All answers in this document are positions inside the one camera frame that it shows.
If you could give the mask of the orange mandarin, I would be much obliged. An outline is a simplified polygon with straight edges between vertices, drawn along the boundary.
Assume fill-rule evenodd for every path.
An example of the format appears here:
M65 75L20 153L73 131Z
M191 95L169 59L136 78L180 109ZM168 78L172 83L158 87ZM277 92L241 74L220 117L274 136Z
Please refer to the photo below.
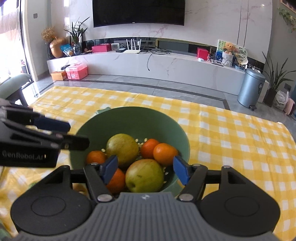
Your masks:
M156 145L153 151L154 159L163 167L171 166L174 157L178 154L179 152L175 147L166 143Z
M121 169L117 169L111 178L110 182L107 184L107 189L112 194L118 194L125 189L125 173Z
M148 139L140 148L140 154L144 159L153 159L153 152L155 147L159 144L160 142L151 138Z
M92 163L103 164L106 160L107 160L107 156L102 151L91 151L87 155L85 163L86 165L92 164Z

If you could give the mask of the yellow-green pear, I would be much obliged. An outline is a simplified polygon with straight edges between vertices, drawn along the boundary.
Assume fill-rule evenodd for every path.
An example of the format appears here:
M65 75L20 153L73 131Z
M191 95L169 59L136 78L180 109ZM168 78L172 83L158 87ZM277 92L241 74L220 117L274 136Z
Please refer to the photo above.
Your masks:
M137 158L139 147L135 139L127 134L112 136L106 144L107 157L116 155L119 167L130 166Z

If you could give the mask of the red-yellow apple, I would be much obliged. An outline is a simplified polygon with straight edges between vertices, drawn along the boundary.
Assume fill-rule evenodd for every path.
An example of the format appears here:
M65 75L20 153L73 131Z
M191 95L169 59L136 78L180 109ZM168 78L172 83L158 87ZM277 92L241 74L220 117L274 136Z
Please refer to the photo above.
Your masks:
M125 183L130 192L158 192L164 184L162 166L153 159L141 159L129 166Z

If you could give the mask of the orange cardboard box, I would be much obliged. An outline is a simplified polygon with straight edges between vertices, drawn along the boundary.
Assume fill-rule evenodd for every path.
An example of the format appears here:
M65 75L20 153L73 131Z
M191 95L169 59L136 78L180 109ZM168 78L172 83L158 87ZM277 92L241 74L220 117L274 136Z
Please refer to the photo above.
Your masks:
M67 73L63 71L55 71L51 73L52 80L54 81L64 81L67 79Z

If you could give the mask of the pink storage box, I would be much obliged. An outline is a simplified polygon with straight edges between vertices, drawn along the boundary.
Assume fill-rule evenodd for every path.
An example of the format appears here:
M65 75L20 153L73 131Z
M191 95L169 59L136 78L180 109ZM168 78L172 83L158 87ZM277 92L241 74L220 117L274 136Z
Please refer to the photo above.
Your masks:
M69 65L65 71L69 80L81 80L88 75L88 67L85 63Z

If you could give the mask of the magenta flat box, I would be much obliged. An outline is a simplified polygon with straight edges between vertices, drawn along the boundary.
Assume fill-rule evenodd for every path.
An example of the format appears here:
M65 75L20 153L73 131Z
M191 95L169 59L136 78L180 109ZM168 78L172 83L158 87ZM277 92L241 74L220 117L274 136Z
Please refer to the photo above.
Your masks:
M96 46L92 46L93 53L101 53L101 52L109 52L111 51L111 44L100 44Z

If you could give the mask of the white marble tv bench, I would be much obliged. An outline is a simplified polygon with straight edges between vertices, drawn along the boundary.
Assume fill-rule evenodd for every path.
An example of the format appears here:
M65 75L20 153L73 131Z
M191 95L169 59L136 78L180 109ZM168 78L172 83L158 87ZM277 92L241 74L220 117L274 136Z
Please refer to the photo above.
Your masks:
M205 87L238 95L245 73L231 67L200 62L194 56L171 54L93 53L52 59L49 72L64 65L85 63L91 75L116 75L159 79Z

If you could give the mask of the grey metal trash can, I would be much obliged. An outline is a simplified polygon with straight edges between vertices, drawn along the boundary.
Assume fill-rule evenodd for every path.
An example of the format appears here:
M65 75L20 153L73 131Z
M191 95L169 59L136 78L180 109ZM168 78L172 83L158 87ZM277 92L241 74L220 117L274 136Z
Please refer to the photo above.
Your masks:
M237 101L242 106L254 111L264 83L265 76L263 74L248 68L245 72Z

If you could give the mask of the small white clock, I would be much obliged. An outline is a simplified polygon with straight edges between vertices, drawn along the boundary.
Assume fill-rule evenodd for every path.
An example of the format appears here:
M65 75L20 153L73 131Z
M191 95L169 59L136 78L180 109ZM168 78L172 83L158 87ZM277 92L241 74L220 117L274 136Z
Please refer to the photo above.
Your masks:
M112 43L111 44L111 50L112 51L116 51L118 49L120 49L120 44L119 43Z

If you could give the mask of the white wifi router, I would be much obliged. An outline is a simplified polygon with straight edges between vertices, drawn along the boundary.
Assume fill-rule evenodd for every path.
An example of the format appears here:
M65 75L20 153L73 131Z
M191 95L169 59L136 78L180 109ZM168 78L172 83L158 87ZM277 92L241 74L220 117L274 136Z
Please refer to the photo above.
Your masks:
M139 54L141 52L140 44L137 47L135 44L135 39L126 39L126 50L123 53Z

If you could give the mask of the pink stool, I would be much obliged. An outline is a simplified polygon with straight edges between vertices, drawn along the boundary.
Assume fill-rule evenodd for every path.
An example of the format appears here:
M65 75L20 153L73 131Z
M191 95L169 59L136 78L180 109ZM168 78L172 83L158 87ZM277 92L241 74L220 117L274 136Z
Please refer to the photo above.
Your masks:
M287 103L283 111L286 115L292 115L293 112L295 111L295 101L290 97L287 99Z

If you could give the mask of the red box on shelf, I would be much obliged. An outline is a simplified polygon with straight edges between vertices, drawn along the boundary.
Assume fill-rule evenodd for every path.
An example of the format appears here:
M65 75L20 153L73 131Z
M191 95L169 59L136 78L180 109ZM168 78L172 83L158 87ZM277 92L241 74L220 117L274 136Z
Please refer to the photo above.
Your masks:
M204 48L198 48L197 49L197 58L203 59L204 61L207 61L209 55L209 51Z

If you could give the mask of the teddy bear bouquet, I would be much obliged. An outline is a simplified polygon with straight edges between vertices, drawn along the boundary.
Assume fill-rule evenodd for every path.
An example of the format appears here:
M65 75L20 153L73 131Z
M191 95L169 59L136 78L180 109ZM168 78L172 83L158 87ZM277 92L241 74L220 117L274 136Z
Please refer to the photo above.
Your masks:
M231 42L218 40L215 60L226 67L243 69L248 65L247 50Z

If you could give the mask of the black television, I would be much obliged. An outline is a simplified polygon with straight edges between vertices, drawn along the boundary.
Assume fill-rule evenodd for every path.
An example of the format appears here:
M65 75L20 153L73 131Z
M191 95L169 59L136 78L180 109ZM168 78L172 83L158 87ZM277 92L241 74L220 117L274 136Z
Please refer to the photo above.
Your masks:
M183 0L100 0L92 2L94 27L120 24L185 24Z

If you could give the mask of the green vine plant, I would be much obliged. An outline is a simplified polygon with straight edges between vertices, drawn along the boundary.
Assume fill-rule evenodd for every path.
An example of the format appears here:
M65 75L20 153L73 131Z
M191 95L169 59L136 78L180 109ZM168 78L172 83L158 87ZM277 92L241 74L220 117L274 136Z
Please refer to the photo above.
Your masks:
M286 25L290 27L290 31L294 32L296 30L296 27L295 27L296 19L295 19L295 17L292 16L289 11L287 11L285 9L281 9L281 8L278 8L278 13L283 18Z

